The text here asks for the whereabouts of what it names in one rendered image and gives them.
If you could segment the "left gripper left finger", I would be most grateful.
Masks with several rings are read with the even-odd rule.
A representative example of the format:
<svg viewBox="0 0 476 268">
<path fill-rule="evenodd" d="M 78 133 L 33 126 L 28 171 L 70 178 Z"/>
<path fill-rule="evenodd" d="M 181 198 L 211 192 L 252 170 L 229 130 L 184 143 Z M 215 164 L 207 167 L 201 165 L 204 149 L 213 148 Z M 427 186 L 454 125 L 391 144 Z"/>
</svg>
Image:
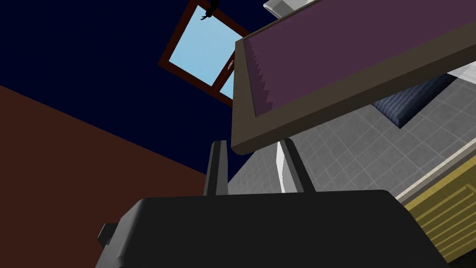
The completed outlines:
<svg viewBox="0 0 476 268">
<path fill-rule="evenodd" d="M 226 141 L 212 143 L 203 196 L 228 194 L 228 159 Z"/>
</svg>

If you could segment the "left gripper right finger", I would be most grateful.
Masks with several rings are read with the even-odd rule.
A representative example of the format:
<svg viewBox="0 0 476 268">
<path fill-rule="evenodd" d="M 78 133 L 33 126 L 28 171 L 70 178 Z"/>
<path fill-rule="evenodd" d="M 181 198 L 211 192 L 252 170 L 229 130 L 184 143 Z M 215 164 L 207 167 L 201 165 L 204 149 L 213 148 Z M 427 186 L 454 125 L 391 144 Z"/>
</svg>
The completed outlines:
<svg viewBox="0 0 476 268">
<path fill-rule="evenodd" d="M 277 143 L 276 165 L 282 193 L 316 191 L 292 139 L 285 138 Z"/>
</svg>

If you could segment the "purple brown-framed table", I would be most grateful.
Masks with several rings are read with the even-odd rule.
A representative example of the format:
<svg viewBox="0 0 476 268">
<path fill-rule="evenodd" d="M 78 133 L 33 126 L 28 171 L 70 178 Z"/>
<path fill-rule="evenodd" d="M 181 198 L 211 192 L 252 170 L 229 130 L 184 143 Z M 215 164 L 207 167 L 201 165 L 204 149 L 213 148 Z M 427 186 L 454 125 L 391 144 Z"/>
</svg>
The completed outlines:
<svg viewBox="0 0 476 268">
<path fill-rule="evenodd" d="M 476 0 L 315 0 L 235 47 L 244 155 L 476 61 Z"/>
</svg>

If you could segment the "brown-framed window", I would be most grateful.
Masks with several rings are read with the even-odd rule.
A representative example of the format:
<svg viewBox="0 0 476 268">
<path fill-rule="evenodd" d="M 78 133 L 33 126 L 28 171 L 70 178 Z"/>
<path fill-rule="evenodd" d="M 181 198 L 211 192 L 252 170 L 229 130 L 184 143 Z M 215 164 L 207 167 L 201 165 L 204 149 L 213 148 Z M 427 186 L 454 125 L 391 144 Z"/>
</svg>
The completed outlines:
<svg viewBox="0 0 476 268">
<path fill-rule="evenodd" d="M 249 35 L 211 0 L 189 0 L 158 65 L 227 106 L 232 106 L 235 43 Z"/>
</svg>

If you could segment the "dark blue striped cushion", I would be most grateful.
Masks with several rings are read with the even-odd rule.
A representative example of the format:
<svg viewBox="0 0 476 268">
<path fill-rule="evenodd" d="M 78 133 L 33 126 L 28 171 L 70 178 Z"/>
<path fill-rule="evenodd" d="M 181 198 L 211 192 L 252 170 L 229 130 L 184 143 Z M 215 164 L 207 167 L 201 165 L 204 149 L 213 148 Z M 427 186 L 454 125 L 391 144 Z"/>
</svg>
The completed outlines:
<svg viewBox="0 0 476 268">
<path fill-rule="evenodd" d="M 456 79 L 451 74 L 442 74 L 372 105 L 396 127 L 402 128 Z"/>
</svg>

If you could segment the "yellow slatted cabinet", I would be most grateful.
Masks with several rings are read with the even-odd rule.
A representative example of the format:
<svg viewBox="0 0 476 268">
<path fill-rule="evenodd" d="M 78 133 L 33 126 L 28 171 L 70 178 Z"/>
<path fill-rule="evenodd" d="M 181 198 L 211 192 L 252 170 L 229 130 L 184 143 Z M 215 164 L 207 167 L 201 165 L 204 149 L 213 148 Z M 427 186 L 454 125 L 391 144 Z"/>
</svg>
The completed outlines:
<svg viewBox="0 0 476 268">
<path fill-rule="evenodd" d="M 411 213 L 445 261 L 476 248 L 476 138 L 401 192 Z"/>
</svg>

